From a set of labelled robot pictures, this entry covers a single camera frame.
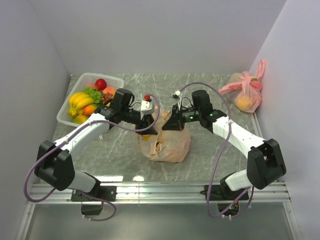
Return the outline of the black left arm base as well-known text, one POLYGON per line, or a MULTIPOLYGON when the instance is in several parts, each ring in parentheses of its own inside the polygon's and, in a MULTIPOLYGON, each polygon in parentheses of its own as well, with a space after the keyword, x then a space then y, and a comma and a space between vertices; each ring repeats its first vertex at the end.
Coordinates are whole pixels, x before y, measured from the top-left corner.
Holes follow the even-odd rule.
POLYGON ((110 205, 113 208, 113 213, 111 214, 111 217, 113 217, 117 210, 114 205, 116 195, 116 186, 98 186, 97 189, 89 193, 73 190, 70 200, 74 203, 81 203, 81 214, 87 219, 99 216, 105 205, 110 205))

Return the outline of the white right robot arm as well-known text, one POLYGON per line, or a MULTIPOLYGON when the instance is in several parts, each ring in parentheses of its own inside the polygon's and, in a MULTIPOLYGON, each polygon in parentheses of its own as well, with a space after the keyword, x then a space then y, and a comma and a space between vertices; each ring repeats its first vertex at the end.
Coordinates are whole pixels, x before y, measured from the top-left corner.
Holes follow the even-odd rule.
POLYGON ((265 140, 245 130, 221 110, 214 109, 209 94, 196 90, 191 94, 192 106, 183 108, 177 103, 164 131, 182 131, 186 123, 199 122, 209 132, 222 137, 236 147, 247 159, 245 170, 234 172, 221 180, 220 194, 233 199, 240 189, 264 189, 287 173, 279 143, 273 138, 265 140))

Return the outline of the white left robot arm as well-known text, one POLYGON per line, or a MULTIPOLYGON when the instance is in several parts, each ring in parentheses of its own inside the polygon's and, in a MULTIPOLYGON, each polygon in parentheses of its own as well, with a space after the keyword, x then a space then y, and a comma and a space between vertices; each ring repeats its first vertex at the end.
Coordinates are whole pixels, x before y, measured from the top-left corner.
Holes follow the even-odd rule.
POLYGON ((114 98, 98 107, 80 126, 55 142, 44 141, 38 152, 34 174, 62 191, 72 189, 82 191, 89 201, 97 200, 101 195, 99 181, 74 168, 74 160, 99 135, 121 122, 134 125, 133 132, 140 135, 157 135, 153 128, 160 115, 159 100, 153 94, 146 94, 140 103, 140 110, 133 106, 134 95, 131 91, 119 88, 114 98))

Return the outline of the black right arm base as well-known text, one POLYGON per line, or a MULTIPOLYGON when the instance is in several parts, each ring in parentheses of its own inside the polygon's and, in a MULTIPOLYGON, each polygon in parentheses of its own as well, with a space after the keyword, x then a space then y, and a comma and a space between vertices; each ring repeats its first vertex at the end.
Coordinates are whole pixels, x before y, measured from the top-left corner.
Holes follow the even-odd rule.
MULTIPOLYGON (((234 201, 245 189, 241 188, 237 191, 224 190, 221 185, 212 185, 210 192, 210 201, 234 201)), ((222 212, 225 208, 227 211, 225 215, 236 216, 240 212, 239 201, 249 200, 249 194, 246 192, 244 195, 239 198, 239 200, 234 203, 232 206, 228 207, 229 203, 218 203, 217 207, 219 212, 222 212)))

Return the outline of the translucent orange plastic bag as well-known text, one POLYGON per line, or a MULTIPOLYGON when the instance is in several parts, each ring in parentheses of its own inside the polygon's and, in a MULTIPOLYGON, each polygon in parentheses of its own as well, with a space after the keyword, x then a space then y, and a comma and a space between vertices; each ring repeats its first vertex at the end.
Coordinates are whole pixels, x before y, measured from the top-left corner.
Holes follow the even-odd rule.
POLYGON ((187 127, 181 131, 162 130, 170 116, 170 111, 160 110, 159 118, 153 126, 158 135, 134 135, 137 149, 151 161, 180 163, 190 149, 191 133, 187 127))

